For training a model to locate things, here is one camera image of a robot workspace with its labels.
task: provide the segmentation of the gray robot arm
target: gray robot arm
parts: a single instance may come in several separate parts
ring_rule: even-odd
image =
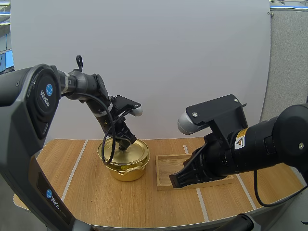
[[[99,75],[86,75],[80,69],[70,74],[55,66],[35,67],[0,76],[0,172],[9,186],[48,228],[53,231],[90,231],[77,220],[53,189],[34,154],[43,148],[46,135],[61,96],[86,103],[102,125],[105,111],[85,93],[100,98],[113,119],[130,111],[139,116],[141,105],[124,97],[109,97]],[[115,124],[116,139],[128,147],[135,136],[124,120]]]

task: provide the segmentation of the wooden tray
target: wooden tray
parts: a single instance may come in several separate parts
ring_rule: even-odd
[[[191,157],[190,154],[156,156],[157,191],[196,189],[222,184],[231,184],[234,182],[233,175],[230,175],[222,180],[216,180],[200,184],[191,184],[181,189],[173,188],[169,175],[179,172],[183,168],[183,162],[189,157]]]

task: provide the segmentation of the white backdrop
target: white backdrop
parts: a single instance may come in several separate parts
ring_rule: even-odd
[[[234,94],[248,124],[259,122],[270,58],[269,1],[14,0],[16,69],[40,63],[69,72],[82,55],[108,93],[142,104],[127,117],[138,138],[185,137],[187,106]],[[203,136],[207,131],[195,133]],[[86,105],[61,99],[48,140],[101,139]]]

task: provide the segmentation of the yellow warning sticker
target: yellow warning sticker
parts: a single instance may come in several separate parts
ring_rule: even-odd
[[[249,128],[245,128],[244,130],[239,131],[239,133],[237,133],[236,138],[239,138],[239,137],[241,137],[241,136],[244,136],[244,135],[246,134],[246,132],[247,132],[248,129],[249,129]]]
[[[245,134],[247,132],[248,128],[241,130],[239,133],[237,133],[236,139],[235,139],[235,149],[240,149],[245,147]]]

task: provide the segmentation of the screw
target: screw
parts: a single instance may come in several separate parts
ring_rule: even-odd
[[[299,143],[298,149],[299,149],[299,150],[302,150],[303,148],[304,148],[304,144],[303,144],[303,143]]]

